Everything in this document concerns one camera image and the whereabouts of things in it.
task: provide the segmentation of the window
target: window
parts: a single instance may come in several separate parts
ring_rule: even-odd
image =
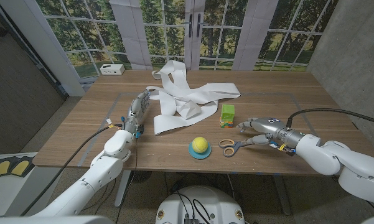
[[[305,71],[338,0],[280,0],[254,70]]]
[[[80,78],[97,77],[104,63],[131,68],[109,0],[36,2]]]
[[[248,0],[205,2],[200,70],[231,70]]]
[[[184,61],[185,0],[140,0],[152,67]]]

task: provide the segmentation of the wooden table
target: wooden table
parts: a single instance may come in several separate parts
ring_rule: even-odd
[[[250,117],[274,117],[286,122],[290,114],[308,108],[338,108],[335,101],[307,72],[234,72],[188,71],[191,88],[210,82],[232,82],[241,96],[220,100],[219,109],[211,117],[185,128],[154,135],[153,118],[160,114],[159,101],[151,101],[145,114],[145,133],[138,140],[137,170],[223,172],[244,174],[318,175],[299,156],[290,157],[269,146],[241,148],[233,157],[224,157],[218,142],[221,139],[244,140],[252,134],[238,129],[220,128],[218,119],[223,103],[235,105],[235,126]],[[60,167],[79,145],[98,129],[106,126],[105,118],[120,123],[120,117],[136,97],[149,85],[162,86],[151,71],[127,70],[122,76],[101,76],[67,116],[52,137],[36,155],[34,164]],[[352,150],[374,157],[374,148],[344,114],[307,113],[294,118],[293,128],[312,133],[322,142],[336,140]],[[117,129],[109,129],[92,139],[69,164],[89,167],[91,160],[103,149],[104,143]],[[189,143],[202,136],[212,145],[211,155],[197,160],[188,153]],[[133,170],[136,146],[125,162],[124,169]]]

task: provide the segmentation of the scissors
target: scissors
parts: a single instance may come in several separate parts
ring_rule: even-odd
[[[231,139],[223,139],[218,143],[218,146],[220,146],[220,148],[224,149],[223,155],[225,157],[233,156],[240,147],[243,147],[245,145],[246,144],[243,144],[241,141],[234,141],[234,140],[231,140]],[[227,150],[231,150],[231,154],[225,153],[225,151],[227,151]]]

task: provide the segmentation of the gray wall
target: gray wall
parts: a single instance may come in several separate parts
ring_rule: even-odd
[[[374,118],[374,1],[339,0],[307,70],[342,109]],[[351,119],[374,145],[374,123]]]

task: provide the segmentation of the table leg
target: table leg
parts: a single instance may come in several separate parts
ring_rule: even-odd
[[[282,212],[285,215],[291,215],[291,205],[289,204],[288,193],[286,193],[284,179],[280,175],[273,175],[276,191],[278,192],[279,201],[281,202]]]
[[[115,198],[115,206],[120,207],[123,202],[124,196],[126,196],[126,189],[129,184],[131,177],[131,170],[123,170],[122,177],[120,178],[118,193]]]

